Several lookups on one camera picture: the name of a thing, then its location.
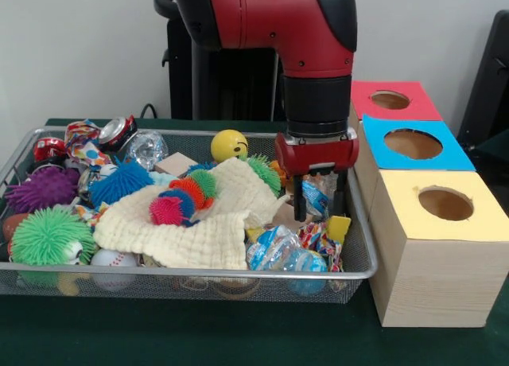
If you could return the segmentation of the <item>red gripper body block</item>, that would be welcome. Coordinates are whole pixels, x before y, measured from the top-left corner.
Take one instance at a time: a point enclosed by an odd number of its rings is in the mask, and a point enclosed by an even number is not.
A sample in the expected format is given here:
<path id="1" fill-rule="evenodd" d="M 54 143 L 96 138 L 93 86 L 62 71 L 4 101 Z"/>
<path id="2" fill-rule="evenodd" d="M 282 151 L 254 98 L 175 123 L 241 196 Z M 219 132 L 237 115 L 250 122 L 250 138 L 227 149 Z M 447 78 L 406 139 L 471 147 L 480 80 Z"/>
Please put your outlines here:
<path id="1" fill-rule="evenodd" d="M 289 177 L 337 173 L 354 166 L 359 140 L 354 129 L 332 138 L 298 138 L 278 132 L 275 152 L 280 168 Z"/>

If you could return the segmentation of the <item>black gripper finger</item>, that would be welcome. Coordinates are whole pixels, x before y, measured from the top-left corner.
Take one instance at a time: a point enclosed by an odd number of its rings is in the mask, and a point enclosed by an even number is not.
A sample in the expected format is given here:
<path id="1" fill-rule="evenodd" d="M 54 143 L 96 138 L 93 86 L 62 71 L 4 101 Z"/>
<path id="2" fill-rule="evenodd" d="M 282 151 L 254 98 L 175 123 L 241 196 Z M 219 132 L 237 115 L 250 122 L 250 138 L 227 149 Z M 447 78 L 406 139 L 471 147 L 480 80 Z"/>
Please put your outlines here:
<path id="1" fill-rule="evenodd" d="M 346 171 L 342 170 L 337 173 L 336 189 L 333 194 L 332 214 L 334 216 L 345 215 L 345 185 Z"/>
<path id="2" fill-rule="evenodd" d="M 301 175 L 293 177 L 294 219 L 298 221 L 305 221 L 306 219 L 306 202 L 302 192 L 302 179 Z"/>

